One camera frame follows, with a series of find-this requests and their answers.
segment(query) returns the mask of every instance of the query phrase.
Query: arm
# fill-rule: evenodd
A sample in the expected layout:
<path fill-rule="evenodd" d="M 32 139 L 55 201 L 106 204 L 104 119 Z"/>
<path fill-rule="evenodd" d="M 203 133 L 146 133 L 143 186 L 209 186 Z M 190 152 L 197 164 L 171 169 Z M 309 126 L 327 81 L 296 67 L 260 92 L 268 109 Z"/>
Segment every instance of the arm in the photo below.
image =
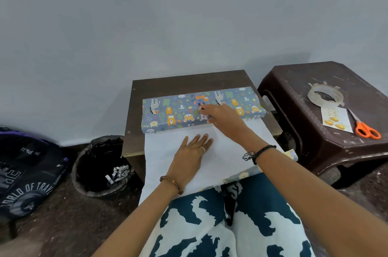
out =
<path fill-rule="evenodd" d="M 198 134 L 187 144 L 188 137 L 174 156 L 167 176 L 177 181 L 184 189 L 193 179 L 201 166 L 203 148 L 208 150 L 213 139 L 206 142 L 208 135 L 201 139 Z M 109 236 L 94 253 L 93 257 L 132 257 L 138 256 L 146 244 L 155 225 L 166 210 L 168 204 L 178 195 L 178 188 L 164 180 L 138 206 L 131 215 Z"/>
<path fill-rule="evenodd" d="M 237 113 L 223 105 L 199 110 L 208 120 L 247 152 L 267 146 Z M 307 169 L 276 149 L 262 153 L 256 163 L 330 256 L 386 256 L 388 225 Z"/>

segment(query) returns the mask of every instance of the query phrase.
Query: grey wall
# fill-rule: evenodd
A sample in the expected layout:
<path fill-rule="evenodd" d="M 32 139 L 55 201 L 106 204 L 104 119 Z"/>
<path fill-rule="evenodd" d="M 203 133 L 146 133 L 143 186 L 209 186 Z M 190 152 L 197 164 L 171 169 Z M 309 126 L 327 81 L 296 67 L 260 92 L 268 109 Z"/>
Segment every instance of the grey wall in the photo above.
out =
<path fill-rule="evenodd" d="M 123 134 L 133 79 L 335 60 L 388 93 L 388 0 L 0 0 L 0 123 Z"/>

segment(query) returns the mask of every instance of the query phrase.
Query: wrapped box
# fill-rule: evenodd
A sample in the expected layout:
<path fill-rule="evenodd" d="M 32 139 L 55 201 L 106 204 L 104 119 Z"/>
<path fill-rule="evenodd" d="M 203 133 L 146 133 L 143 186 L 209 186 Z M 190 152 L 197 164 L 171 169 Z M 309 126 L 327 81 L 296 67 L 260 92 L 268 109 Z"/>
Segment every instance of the wrapped box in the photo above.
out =
<path fill-rule="evenodd" d="M 205 124 L 208 118 L 198 109 L 209 103 L 227 104 L 247 120 L 266 113 L 251 87 L 150 98 L 143 100 L 142 130 L 158 132 Z"/>

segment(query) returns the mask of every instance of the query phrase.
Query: orange scissors handle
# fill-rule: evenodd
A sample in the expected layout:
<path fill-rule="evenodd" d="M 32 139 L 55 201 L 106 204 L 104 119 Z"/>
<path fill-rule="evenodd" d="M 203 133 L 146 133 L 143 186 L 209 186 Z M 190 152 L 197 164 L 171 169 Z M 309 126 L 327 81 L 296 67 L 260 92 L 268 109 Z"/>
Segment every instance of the orange scissors handle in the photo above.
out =
<path fill-rule="evenodd" d="M 356 134 L 358 134 L 361 137 L 369 137 L 371 139 L 379 140 L 381 139 L 381 134 L 376 131 L 375 129 L 367 126 L 365 123 L 356 121 Z"/>

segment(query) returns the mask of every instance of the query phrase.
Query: tape roll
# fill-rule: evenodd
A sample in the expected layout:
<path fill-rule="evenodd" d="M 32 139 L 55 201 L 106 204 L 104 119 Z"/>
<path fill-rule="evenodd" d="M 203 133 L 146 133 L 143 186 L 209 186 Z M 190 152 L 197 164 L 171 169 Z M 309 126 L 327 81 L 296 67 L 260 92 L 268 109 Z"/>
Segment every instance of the tape roll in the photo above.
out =
<path fill-rule="evenodd" d="M 311 90 L 308 92 L 307 96 L 310 99 L 311 102 L 313 102 L 315 105 L 326 108 L 326 109 L 332 109 L 336 108 L 338 106 L 344 106 L 345 103 L 343 102 L 343 95 L 340 91 L 338 91 L 338 87 L 331 87 L 327 84 L 309 84 L 311 86 Z M 333 98 L 334 101 L 327 101 L 321 98 L 321 96 L 316 93 L 321 92 L 329 95 Z"/>

